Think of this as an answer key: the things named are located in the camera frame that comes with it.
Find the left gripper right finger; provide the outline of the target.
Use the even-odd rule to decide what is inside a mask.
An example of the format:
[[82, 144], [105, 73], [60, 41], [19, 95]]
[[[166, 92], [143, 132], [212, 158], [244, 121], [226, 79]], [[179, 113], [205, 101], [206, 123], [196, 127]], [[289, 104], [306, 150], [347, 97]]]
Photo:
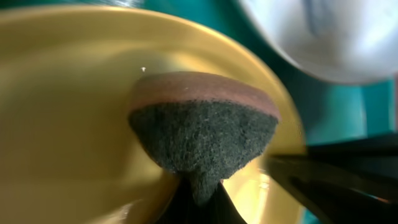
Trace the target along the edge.
[[397, 223], [397, 134], [270, 156], [270, 176], [322, 223]]

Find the dark green scrub sponge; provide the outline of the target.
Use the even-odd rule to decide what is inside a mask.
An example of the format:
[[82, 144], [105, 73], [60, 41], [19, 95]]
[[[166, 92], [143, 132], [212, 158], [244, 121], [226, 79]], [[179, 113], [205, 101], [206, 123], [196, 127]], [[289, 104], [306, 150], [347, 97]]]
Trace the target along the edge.
[[202, 72], [146, 75], [135, 83], [129, 125], [150, 158], [185, 177], [197, 205], [260, 156], [280, 113], [268, 95]]

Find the yellow plate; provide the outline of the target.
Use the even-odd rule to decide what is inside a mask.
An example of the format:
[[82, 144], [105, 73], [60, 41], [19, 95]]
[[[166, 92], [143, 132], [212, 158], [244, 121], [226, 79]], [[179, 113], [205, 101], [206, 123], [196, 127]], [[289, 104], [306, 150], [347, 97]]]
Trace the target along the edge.
[[153, 222], [178, 180], [144, 152], [127, 113], [140, 76], [174, 71], [265, 91], [282, 117], [266, 154], [305, 154], [285, 86], [213, 29], [122, 7], [1, 11], [1, 222]]

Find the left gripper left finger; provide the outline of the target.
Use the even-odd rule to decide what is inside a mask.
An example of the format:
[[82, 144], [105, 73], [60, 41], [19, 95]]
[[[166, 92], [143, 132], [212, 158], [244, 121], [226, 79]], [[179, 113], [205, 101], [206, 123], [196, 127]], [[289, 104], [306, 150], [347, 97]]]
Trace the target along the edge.
[[195, 204], [190, 183], [182, 180], [155, 224], [246, 224], [222, 183], [203, 206]]

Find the light blue plate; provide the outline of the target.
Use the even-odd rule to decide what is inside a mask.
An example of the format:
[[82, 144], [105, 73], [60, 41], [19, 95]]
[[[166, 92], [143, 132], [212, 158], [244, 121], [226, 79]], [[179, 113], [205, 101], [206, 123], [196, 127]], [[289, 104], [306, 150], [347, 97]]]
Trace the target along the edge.
[[288, 63], [324, 81], [397, 75], [397, 0], [240, 0], [238, 8]]

